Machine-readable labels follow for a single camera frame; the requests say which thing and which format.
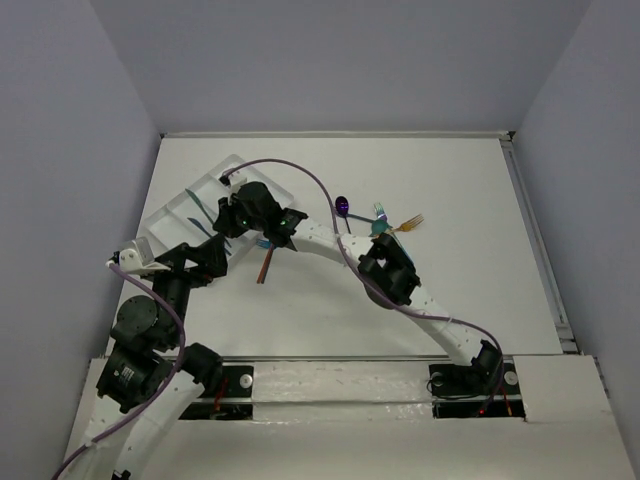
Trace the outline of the teal knife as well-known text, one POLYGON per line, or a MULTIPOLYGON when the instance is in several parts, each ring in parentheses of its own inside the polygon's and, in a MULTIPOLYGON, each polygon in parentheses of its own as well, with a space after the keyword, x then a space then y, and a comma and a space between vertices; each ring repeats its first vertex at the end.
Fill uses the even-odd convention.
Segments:
POLYGON ((191 200, 196 204, 196 206, 200 209, 200 211, 203 213, 203 215, 209 221, 209 223, 213 226, 213 224, 215 223, 215 220, 209 214, 209 211, 206 209, 206 207, 204 206, 200 198, 195 194, 195 192, 193 192, 190 189, 185 189, 185 192, 191 198, 191 200))

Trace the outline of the purple metal spoon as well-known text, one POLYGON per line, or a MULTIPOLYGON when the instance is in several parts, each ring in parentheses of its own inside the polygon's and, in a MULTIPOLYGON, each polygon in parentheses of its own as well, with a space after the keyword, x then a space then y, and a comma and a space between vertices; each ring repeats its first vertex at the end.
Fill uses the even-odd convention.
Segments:
POLYGON ((351 213, 349 210, 349 202, 345 196, 337 196, 334 201, 334 207, 337 215, 341 218, 344 218, 344 219, 353 218, 369 224, 373 222, 373 219, 351 213))

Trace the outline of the teal spoon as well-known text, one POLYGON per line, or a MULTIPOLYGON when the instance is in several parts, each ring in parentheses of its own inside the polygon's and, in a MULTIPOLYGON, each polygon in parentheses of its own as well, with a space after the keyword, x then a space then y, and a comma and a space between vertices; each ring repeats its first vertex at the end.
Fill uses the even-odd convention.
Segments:
POLYGON ((384 219, 377 219, 371 224, 370 237, 377 238, 381 234, 392 234, 393 227, 384 219))

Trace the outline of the blue knife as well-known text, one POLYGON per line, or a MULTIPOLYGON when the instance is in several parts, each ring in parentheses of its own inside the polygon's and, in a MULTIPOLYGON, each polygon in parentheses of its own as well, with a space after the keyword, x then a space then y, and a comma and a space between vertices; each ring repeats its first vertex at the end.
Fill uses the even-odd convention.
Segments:
MULTIPOLYGON (((213 238, 214 237, 214 235, 212 233, 210 233, 198 219, 196 219, 194 217, 188 217, 187 220, 193 226, 195 226, 197 229, 199 229, 203 234, 205 234, 208 238, 213 238)), ((224 240, 224 251, 225 251, 225 254, 227 256, 231 255, 230 248, 231 248, 230 242, 228 240, 224 240)))

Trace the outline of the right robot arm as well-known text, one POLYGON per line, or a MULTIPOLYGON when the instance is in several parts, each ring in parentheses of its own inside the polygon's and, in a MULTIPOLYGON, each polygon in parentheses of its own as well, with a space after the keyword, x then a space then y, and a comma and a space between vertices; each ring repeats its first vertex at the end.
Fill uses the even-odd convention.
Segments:
POLYGON ((374 303, 413 321, 461 367, 460 379, 468 390, 482 392, 500 382, 504 360, 496 339, 438 305, 392 235, 341 234, 303 212, 281 207, 262 182, 234 181, 228 175, 220 181, 229 193, 219 200, 216 231, 230 238, 258 231, 276 247, 317 255, 349 268, 374 303))

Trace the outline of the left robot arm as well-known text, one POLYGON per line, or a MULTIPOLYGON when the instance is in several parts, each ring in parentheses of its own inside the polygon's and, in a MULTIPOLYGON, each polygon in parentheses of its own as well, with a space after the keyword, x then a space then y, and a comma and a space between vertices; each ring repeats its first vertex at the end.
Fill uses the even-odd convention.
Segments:
POLYGON ((160 256, 139 237, 106 266, 141 293, 117 312, 89 424, 56 479, 140 478, 187 407, 225 384, 222 357, 188 344, 184 326, 190 292, 227 273, 223 235, 199 246, 181 243, 160 256))

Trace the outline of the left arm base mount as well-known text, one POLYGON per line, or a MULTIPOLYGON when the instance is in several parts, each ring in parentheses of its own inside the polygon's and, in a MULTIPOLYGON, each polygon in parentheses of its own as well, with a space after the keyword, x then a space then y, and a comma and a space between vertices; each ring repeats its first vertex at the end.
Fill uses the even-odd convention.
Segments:
POLYGON ((181 414, 184 421, 248 421, 253 419, 254 366, 225 364, 222 380, 207 389, 181 414))

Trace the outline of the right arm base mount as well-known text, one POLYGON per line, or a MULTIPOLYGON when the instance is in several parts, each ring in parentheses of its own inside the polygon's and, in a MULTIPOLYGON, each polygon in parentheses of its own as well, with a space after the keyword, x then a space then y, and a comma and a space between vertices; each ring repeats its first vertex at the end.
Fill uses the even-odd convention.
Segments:
POLYGON ((485 386, 466 367, 448 363, 429 366, 426 390, 436 419, 526 417, 519 377, 512 361, 504 365, 499 390, 485 386))

